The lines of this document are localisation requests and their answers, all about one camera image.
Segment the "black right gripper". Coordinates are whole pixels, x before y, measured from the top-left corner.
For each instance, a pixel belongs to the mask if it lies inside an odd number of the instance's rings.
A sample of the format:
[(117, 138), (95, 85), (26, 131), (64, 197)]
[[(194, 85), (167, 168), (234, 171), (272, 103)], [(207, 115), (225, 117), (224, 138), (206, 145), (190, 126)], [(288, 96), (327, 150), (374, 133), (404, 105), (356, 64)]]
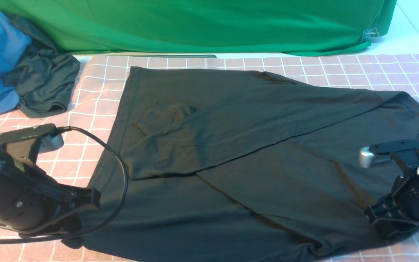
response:
[(364, 211), (383, 239), (419, 228), (419, 164), (397, 166), (402, 175), (391, 192)]

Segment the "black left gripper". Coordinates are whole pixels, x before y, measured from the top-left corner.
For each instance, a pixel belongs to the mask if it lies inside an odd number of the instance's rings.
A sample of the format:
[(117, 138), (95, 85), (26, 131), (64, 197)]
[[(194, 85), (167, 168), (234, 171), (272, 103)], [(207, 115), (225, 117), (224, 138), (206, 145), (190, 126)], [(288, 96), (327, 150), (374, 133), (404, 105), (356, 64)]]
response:
[(0, 147), (0, 228), (20, 237), (64, 236), (80, 232), (78, 212), (100, 209), (95, 188), (65, 185), (28, 159)]

